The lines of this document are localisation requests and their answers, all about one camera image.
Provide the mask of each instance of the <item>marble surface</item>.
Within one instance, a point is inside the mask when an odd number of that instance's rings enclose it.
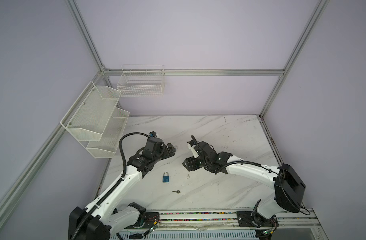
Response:
[[[255,115],[232,116],[156,116],[129,117],[125,131],[149,133],[155,131],[165,143],[177,146],[176,155],[159,161],[154,169],[137,183],[118,206],[123,209],[136,202],[147,210],[235,209],[253,207],[273,190],[245,177],[204,169],[188,172],[182,162],[192,156],[187,141],[193,134],[198,141],[213,145],[216,152],[230,152],[248,161],[277,166],[275,156]],[[126,159],[144,147],[144,136],[129,136],[123,140]],[[122,172],[119,150],[112,158],[102,190]],[[169,183],[162,182],[164,172]]]

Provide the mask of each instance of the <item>wire basket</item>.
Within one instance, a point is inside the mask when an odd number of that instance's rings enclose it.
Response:
[[[112,158],[118,148],[130,115],[116,107],[119,97],[120,91],[90,82],[61,120],[61,125],[94,158]],[[73,114],[74,106],[78,108]]]
[[[122,65],[117,88],[122,97],[163,96],[163,65]]]
[[[115,108],[99,142],[89,142],[87,151],[94,158],[112,158],[119,146],[130,112]]]
[[[78,141],[100,141],[120,97],[116,89],[92,84],[93,88],[69,122],[61,121]]]

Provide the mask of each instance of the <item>metal profile beam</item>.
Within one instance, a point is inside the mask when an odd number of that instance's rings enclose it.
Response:
[[[76,26],[78,27],[80,34],[83,37],[83,40],[85,41],[88,50],[94,60],[95,65],[100,69],[101,71],[104,70],[104,65],[102,63],[102,60],[100,60],[100,57],[98,55],[98,51],[96,50],[96,47],[94,45],[94,42],[92,41],[91,35],[88,32],[86,23],[83,20],[82,14],[80,13],[79,7],[76,4],[75,0],[65,0],[67,3],[68,8],[70,9],[71,15],[74,18],[74,21],[76,23]]]
[[[102,78],[103,72],[99,71],[92,81],[95,84],[98,83]],[[78,106],[82,103],[83,99],[85,99],[91,88],[86,88],[83,93],[80,94],[79,98],[72,105],[73,110],[69,112],[69,118],[73,116]],[[58,124],[55,130],[51,133],[51,136],[46,140],[29,165],[23,171],[21,176],[19,176],[18,180],[14,183],[13,187],[0,202],[0,231],[10,216],[13,214],[14,210],[17,208],[23,193],[32,183],[42,166],[44,166],[48,156],[51,154],[51,151],[55,148],[64,132],[65,129],[61,126],[61,124]]]
[[[267,102],[264,104],[264,107],[260,113],[260,116],[263,118],[268,109],[270,108],[273,100],[275,99],[277,93],[279,92],[281,86],[283,85],[285,79],[287,78],[288,74],[291,71],[291,68],[293,67],[296,59],[298,58],[301,50],[304,48],[305,43],[307,42],[310,33],[315,28],[315,25],[317,21],[320,19],[322,13],[324,12],[324,9],[327,7],[329,0],[319,0],[318,4],[316,5],[315,9],[312,12],[311,17],[309,18],[307,25],[305,26],[303,32],[301,33],[301,36],[296,43],[295,48],[293,49],[290,58],[287,60],[287,63],[284,68],[284,74],[283,76],[279,77],[278,81],[276,82],[270,96],[267,99]]]
[[[106,69],[106,76],[120,76],[121,69]],[[164,69],[165,76],[282,76],[282,69]]]
[[[257,119],[259,120],[260,125],[262,126],[265,137],[267,138],[267,141],[268,141],[269,145],[271,146],[271,149],[273,151],[273,154],[276,157],[276,160],[277,160],[279,166],[281,166],[284,163],[283,159],[281,158],[280,153],[276,147],[276,144],[273,141],[273,138],[272,138],[270,132],[268,131],[267,125],[265,124],[264,120],[260,116],[257,116]]]

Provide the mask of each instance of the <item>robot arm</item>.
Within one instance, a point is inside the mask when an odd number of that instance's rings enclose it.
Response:
[[[305,184],[290,165],[277,167],[245,161],[228,152],[217,153],[208,143],[197,142],[193,135],[191,137],[188,148],[194,156],[186,158],[183,162],[188,171],[203,167],[215,174],[223,172],[241,175],[261,182],[275,191],[256,203],[251,213],[255,227],[262,226],[267,219],[281,211],[300,212]]]
[[[145,147],[125,162],[122,150],[122,140],[133,134],[147,136]],[[114,213],[116,206],[124,195],[139,182],[154,165],[163,159],[175,155],[175,148],[171,143],[165,145],[160,138],[155,137],[155,132],[149,135],[131,133],[124,135],[119,142],[119,149],[124,160],[125,174],[119,175],[109,187],[96,199],[87,204],[84,209],[76,207],[70,214],[68,239],[96,240],[109,239],[128,226],[141,227],[145,221],[146,209],[136,203],[131,203],[126,209]]]

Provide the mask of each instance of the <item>blue padlock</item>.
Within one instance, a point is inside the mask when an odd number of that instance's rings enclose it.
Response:
[[[168,175],[168,172],[163,173],[163,182],[169,182],[170,181],[170,176]]]

